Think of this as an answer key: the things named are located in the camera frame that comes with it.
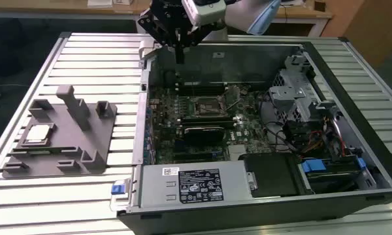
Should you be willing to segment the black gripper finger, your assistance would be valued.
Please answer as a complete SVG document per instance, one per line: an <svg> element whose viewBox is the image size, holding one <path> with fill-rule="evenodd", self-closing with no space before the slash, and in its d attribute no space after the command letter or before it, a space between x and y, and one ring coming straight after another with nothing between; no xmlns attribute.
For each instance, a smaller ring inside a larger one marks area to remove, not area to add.
<svg viewBox="0 0 392 235"><path fill-rule="evenodd" d="M169 50L174 53L174 62L181 64L181 46L173 14L165 10L146 9L141 13L137 23L153 37L154 41L170 48Z"/></svg>
<svg viewBox="0 0 392 235"><path fill-rule="evenodd" d="M189 27L180 29L180 64L184 64L184 49L194 47L214 30L216 23L205 24L194 30L190 30Z"/></svg>

